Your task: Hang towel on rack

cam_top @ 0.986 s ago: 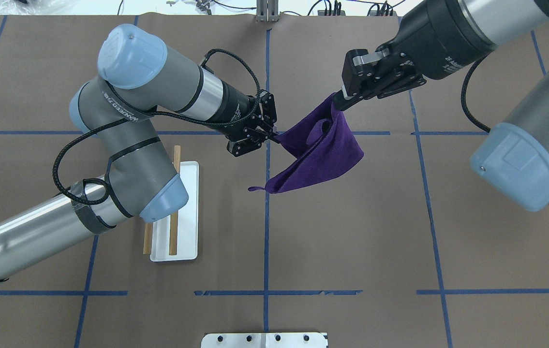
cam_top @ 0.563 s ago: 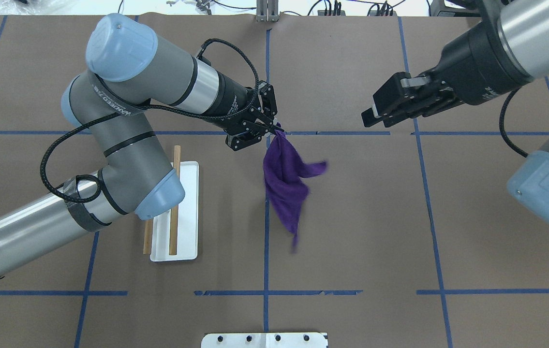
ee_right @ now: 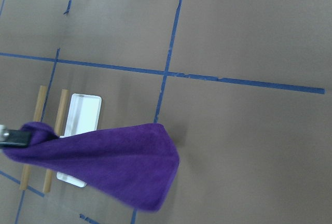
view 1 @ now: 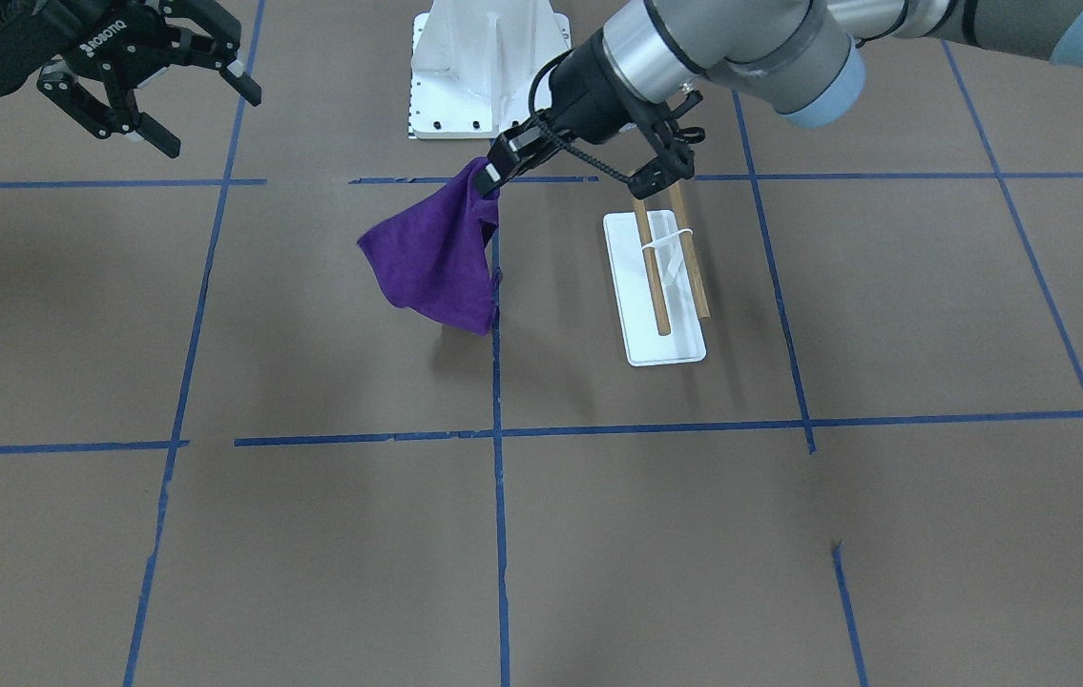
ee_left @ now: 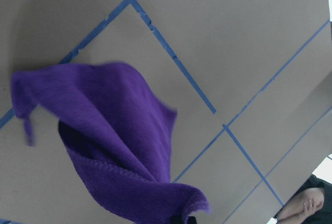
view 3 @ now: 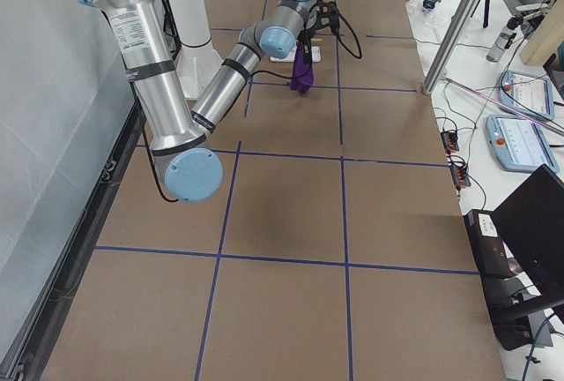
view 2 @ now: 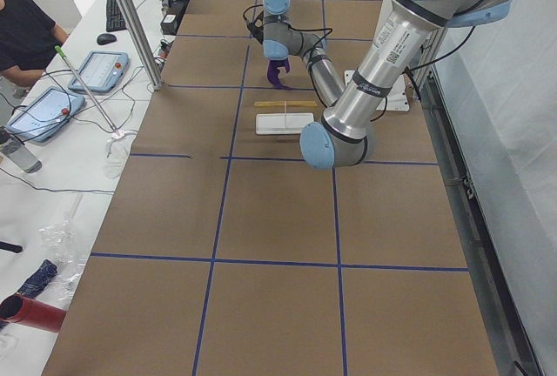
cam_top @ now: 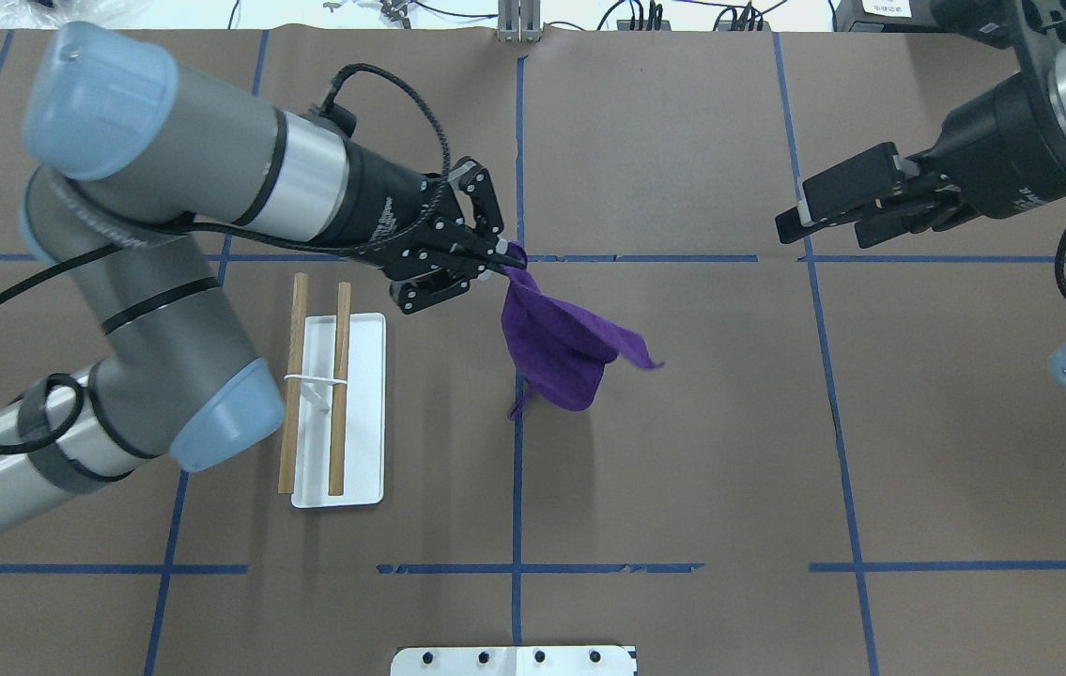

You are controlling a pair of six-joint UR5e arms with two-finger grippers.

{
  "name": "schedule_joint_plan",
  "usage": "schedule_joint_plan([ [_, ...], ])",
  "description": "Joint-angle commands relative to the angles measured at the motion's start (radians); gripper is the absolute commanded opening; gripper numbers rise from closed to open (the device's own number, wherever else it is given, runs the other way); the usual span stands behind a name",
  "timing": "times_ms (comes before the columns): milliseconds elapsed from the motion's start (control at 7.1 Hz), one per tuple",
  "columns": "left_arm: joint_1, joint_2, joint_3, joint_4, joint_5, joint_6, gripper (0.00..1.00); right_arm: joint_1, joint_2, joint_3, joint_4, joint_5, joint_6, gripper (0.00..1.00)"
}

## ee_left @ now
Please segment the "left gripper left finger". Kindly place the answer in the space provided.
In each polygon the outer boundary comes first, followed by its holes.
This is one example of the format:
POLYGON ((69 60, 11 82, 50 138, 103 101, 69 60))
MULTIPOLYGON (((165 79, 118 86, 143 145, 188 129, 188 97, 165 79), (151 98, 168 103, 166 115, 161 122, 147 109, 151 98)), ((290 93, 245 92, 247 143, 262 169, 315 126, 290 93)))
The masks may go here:
POLYGON ((172 216, 170 219, 170 224, 183 224, 182 216, 172 216))

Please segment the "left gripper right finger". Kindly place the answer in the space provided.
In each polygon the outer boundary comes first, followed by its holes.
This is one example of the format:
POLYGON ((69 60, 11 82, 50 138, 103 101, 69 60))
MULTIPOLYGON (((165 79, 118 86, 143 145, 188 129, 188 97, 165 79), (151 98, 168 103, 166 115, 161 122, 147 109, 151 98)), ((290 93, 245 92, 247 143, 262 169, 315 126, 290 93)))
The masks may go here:
POLYGON ((195 216, 189 216, 187 219, 187 224, 197 224, 195 216))

